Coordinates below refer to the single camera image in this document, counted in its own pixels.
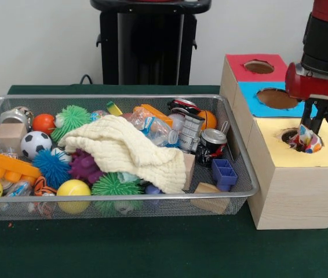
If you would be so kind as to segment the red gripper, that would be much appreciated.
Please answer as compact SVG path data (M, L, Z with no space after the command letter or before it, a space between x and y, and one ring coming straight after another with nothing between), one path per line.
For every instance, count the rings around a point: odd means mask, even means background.
M286 71L285 90L290 97L304 101L301 124L311 127L318 135L327 115L328 103L314 103L312 98L328 100L328 75L310 71L300 63L290 63ZM317 113L311 120L313 104Z

